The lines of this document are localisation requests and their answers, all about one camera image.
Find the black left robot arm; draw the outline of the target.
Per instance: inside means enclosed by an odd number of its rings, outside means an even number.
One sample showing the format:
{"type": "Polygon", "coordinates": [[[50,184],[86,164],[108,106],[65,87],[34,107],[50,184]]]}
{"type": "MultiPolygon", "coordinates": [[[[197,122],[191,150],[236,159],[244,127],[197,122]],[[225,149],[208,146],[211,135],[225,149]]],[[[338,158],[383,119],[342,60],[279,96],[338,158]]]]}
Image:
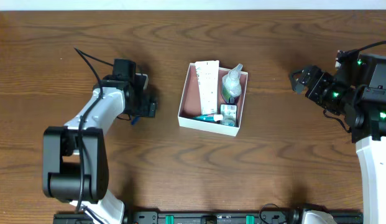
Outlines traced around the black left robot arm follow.
{"type": "Polygon", "coordinates": [[[113,72],[93,87],[91,99],[63,126],[43,135],[42,190],[47,197],[75,206],[54,223],[127,223],[125,203],[108,189],[104,137],[116,119],[153,118],[157,102],[147,92],[148,76],[135,62],[115,59],[113,72]]]}

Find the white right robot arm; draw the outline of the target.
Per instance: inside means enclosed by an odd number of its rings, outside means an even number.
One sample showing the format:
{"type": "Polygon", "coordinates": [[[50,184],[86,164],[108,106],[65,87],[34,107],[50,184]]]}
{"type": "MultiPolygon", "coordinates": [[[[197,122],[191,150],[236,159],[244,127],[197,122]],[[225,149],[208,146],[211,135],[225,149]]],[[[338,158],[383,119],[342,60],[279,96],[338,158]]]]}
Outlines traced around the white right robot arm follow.
{"type": "Polygon", "coordinates": [[[386,57],[339,51],[334,75],[315,65],[289,74],[292,90],[351,134],[362,177],[364,223],[386,223],[386,57]]]}

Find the clear pump bottle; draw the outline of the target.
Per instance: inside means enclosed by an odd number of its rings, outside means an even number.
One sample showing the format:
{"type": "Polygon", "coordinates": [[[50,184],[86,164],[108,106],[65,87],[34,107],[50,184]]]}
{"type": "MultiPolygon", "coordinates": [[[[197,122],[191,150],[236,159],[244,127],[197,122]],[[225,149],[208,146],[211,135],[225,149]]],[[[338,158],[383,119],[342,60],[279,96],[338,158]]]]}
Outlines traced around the clear pump bottle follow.
{"type": "Polygon", "coordinates": [[[242,93],[240,84],[242,68],[243,64],[239,63],[223,76],[221,96],[227,104],[235,105],[242,93]]]}

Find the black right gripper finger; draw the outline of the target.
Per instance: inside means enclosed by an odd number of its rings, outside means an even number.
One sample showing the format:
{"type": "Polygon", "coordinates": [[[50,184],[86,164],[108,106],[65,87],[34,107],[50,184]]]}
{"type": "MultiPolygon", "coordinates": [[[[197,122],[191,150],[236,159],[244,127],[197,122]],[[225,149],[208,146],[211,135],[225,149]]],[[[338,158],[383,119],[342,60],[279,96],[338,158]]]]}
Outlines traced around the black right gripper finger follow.
{"type": "Polygon", "coordinates": [[[296,70],[289,74],[288,77],[292,86],[292,90],[296,93],[302,93],[306,85],[306,73],[304,69],[296,70]]]}
{"type": "Polygon", "coordinates": [[[322,69],[316,65],[308,65],[301,71],[301,78],[314,78],[322,76],[322,69]]]}

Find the green soap box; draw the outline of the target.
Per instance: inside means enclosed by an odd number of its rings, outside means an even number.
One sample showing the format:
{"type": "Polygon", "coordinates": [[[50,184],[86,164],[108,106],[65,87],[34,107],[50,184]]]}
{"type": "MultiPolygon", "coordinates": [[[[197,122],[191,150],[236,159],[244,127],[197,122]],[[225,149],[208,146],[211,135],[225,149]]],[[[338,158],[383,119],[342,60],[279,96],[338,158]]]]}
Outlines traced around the green soap box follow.
{"type": "Polygon", "coordinates": [[[225,126],[237,126],[237,106],[236,105],[221,105],[221,114],[223,119],[220,124],[225,126]]]}

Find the white cream tube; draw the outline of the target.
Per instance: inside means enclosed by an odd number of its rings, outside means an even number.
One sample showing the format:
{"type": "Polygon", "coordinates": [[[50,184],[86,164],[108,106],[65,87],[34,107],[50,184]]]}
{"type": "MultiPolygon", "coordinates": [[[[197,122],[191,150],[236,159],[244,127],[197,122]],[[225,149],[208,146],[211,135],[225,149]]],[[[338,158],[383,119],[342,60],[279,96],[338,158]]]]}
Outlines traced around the white cream tube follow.
{"type": "Polygon", "coordinates": [[[218,113],[219,60],[195,62],[200,93],[201,114],[218,113]]]}

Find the blue disposable razor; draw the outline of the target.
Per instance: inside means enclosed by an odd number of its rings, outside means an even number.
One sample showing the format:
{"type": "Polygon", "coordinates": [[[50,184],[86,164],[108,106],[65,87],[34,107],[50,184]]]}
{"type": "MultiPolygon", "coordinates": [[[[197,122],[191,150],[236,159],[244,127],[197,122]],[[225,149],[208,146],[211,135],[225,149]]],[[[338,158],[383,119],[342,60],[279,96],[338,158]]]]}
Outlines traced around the blue disposable razor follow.
{"type": "Polygon", "coordinates": [[[139,116],[136,116],[135,118],[133,118],[133,119],[131,120],[131,125],[135,125],[139,120],[140,120],[140,117],[139,117],[139,116]]]}

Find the teal toothpaste tube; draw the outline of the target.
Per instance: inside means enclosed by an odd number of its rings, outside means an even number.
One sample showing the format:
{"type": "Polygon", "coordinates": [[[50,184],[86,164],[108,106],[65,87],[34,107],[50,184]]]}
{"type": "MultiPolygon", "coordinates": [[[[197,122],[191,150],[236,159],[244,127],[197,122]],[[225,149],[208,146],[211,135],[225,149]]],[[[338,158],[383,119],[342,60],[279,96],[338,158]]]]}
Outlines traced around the teal toothpaste tube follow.
{"type": "Polygon", "coordinates": [[[224,116],[222,114],[202,114],[202,115],[193,117],[193,120],[210,122],[210,123],[216,123],[218,121],[222,121],[223,119],[224,119],[224,116]]]}

